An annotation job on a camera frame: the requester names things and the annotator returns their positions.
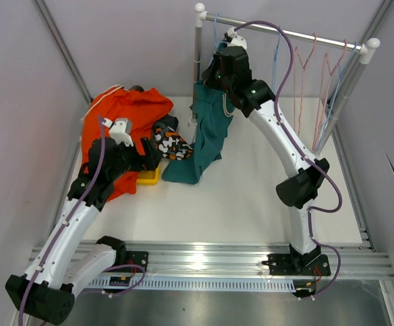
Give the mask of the olive green shorts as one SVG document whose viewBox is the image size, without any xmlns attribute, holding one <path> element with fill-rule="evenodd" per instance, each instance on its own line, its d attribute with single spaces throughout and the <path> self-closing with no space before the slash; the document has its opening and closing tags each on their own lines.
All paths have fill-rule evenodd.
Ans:
<svg viewBox="0 0 394 326">
<path fill-rule="evenodd" d="M 140 85 L 134 85 L 134 86 L 130 87 L 129 90 L 135 90 L 137 92 L 144 92 L 145 91 L 144 88 Z"/>
</svg>

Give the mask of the dark navy shorts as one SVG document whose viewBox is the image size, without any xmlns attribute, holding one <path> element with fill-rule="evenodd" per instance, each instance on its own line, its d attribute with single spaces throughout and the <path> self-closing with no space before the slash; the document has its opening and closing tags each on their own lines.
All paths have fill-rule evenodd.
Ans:
<svg viewBox="0 0 394 326">
<path fill-rule="evenodd" d="M 176 131 L 178 129 L 178 126 L 179 120 L 177 119 L 177 117 L 169 114 L 165 115 L 154 124 L 154 127 L 168 128 L 169 130 L 173 131 Z"/>
</svg>

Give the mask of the teal shorts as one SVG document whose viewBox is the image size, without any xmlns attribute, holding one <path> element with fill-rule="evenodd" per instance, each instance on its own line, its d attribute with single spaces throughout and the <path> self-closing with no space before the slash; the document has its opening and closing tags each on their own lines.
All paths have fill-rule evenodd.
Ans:
<svg viewBox="0 0 394 326">
<path fill-rule="evenodd" d="M 186 160 L 172 160 L 162 173 L 163 181 L 195 185 L 203 172 L 221 159 L 235 108 L 225 92 L 204 85 L 202 80 L 194 85 L 194 91 L 197 127 L 193 154 Z"/>
</svg>

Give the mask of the blue wire hanger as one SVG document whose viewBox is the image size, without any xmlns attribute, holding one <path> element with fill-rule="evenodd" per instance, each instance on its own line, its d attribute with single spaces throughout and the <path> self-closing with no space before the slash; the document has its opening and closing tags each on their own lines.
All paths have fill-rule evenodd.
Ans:
<svg viewBox="0 0 394 326">
<path fill-rule="evenodd" d="M 344 65 L 344 67 L 341 67 L 341 63 L 339 64 L 339 67 L 337 68 L 336 72 L 334 73 L 333 79 L 332 79 L 332 84 L 330 86 L 329 89 L 329 96 L 328 96 L 328 100 L 326 102 L 326 106 L 325 106 L 325 113 L 324 113 L 324 120 L 323 120 L 323 127 L 321 129 L 321 135 L 319 137 L 319 142 L 318 142 L 318 150 L 320 149 L 321 146 L 321 142 L 322 142 L 322 137 L 323 137 L 323 133 L 329 123 L 329 118 L 332 115 L 332 110 L 333 110 L 333 106 L 334 106 L 334 102 L 336 99 L 336 96 L 338 95 L 338 91 L 340 89 L 340 84 L 342 81 L 342 78 L 344 77 L 344 74 L 347 70 L 348 65 L 351 63 L 353 56 L 356 52 L 356 47 L 357 47 L 357 43 L 354 43 L 354 47 L 351 50 L 351 54 L 349 56 L 349 59 L 347 60 L 346 64 Z"/>
</svg>

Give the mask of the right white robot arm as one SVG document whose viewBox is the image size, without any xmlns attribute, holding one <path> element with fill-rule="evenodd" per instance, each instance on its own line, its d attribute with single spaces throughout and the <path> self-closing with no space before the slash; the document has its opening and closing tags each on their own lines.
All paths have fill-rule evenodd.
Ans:
<svg viewBox="0 0 394 326">
<path fill-rule="evenodd" d="M 206 86 L 225 92 L 233 106 L 257 126 L 285 169 L 287 178 L 276 186 L 276 193 L 289 211 L 289 253 L 270 254 L 264 264 L 271 275 L 314 276 L 326 259 L 310 236 L 308 209 L 315 203 L 329 162 L 317 159 L 294 135 L 268 84 L 252 77 L 243 47 L 217 51 L 202 78 Z"/>
</svg>

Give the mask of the blue hanger of orange shorts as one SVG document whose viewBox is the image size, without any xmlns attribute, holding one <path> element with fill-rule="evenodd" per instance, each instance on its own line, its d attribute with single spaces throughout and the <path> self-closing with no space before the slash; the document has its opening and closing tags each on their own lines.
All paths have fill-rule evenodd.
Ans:
<svg viewBox="0 0 394 326">
<path fill-rule="evenodd" d="M 277 69 L 278 69 L 278 57 L 279 57 L 280 42 L 281 42 L 281 34 L 278 34 L 277 43 L 274 47 L 274 52 L 273 52 L 273 57 L 272 57 L 271 88 L 274 92 L 277 91 Z"/>
</svg>

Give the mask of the pink hanger of olive shorts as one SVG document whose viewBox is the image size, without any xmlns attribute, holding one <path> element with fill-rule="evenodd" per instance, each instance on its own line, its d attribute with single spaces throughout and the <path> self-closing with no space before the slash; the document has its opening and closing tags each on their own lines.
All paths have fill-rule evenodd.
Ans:
<svg viewBox="0 0 394 326">
<path fill-rule="evenodd" d="M 295 47 L 294 50 L 294 59 L 293 59 L 293 117 L 295 118 L 294 120 L 294 127 L 293 129 L 296 131 L 297 135 L 300 135 L 301 133 L 301 127 L 302 127 L 302 113 L 303 113 L 303 102 L 304 102 L 304 78 L 305 78 L 305 73 L 309 64 L 309 61 L 312 57 L 312 55 L 315 52 L 315 48 L 317 46 L 317 34 L 313 34 L 313 45 L 311 47 L 311 50 L 306 57 L 305 60 L 303 60 L 302 55 L 300 53 L 300 49 L 298 47 Z M 300 64 L 301 68 L 301 80 L 300 80 L 300 87 L 297 87 L 297 63 Z"/>
</svg>

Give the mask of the blue hanger of teal shorts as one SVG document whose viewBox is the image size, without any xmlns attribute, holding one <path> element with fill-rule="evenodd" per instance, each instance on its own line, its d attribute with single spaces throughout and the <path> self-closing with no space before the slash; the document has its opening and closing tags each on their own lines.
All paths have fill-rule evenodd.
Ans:
<svg viewBox="0 0 394 326">
<path fill-rule="evenodd" d="M 213 21 L 213 39 L 214 39 L 213 53 L 216 53 L 216 51 L 218 51 L 220 46 L 225 43 L 224 36 L 219 36 L 217 34 L 217 31 L 218 31 L 218 27 L 217 27 L 218 18 L 219 18 L 219 13 L 215 14 L 214 21 Z"/>
</svg>

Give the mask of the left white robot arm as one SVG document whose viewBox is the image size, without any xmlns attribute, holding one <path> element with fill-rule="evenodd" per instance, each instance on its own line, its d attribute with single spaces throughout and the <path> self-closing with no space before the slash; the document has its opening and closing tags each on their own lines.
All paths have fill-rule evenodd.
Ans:
<svg viewBox="0 0 394 326">
<path fill-rule="evenodd" d="M 110 137 L 92 142 L 88 161 L 72 182 L 61 216 L 33 263 L 21 276 L 11 275 L 5 289 L 19 311 L 18 322 L 29 315 L 44 323 L 61 325 L 84 288 L 103 272 L 146 273 L 147 265 L 130 261 L 123 240 L 103 236 L 77 263 L 71 259 L 86 230 L 114 192 L 114 183 L 127 172 L 154 170 L 160 163 L 153 140 L 141 139 L 143 153 L 135 146 Z"/>
</svg>

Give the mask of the pink hanger of camouflage shorts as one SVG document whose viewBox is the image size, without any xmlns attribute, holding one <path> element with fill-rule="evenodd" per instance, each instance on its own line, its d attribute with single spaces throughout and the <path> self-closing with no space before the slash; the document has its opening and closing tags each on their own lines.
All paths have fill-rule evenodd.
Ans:
<svg viewBox="0 0 394 326">
<path fill-rule="evenodd" d="M 339 64 L 341 63 L 342 59 L 346 54 L 346 49 L 347 49 L 347 42 L 344 41 L 343 52 L 334 66 L 330 65 L 328 53 L 326 53 L 323 57 L 323 64 L 321 70 L 321 83 L 319 88 L 319 104 L 317 107 L 315 129 L 314 129 L 313 140 L 312 140 L 313 151 L 318 150 L 318 142 L 319 142 L 319 137 L 321 135 L 321 129 L 323 127 L 325 106 L 329 96 L 329 89 L 332 84 L 334 73 L 336 72 L 337 68 L 339 67 Z"/>
</svg>

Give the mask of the orange camouflage pattern shorts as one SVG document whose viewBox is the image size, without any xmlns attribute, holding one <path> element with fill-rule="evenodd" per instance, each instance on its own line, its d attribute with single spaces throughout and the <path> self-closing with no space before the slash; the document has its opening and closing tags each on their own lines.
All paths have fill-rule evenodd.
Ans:
<svg viewBox="0 0 394 326">
<path fill-rule="evenodd" d="M 192 146 L 175 129 L 158 121 L 152 130 L 157 150 L 163 158 L 186 160 L 192 156 L 194 151 Z"/>
</svg>

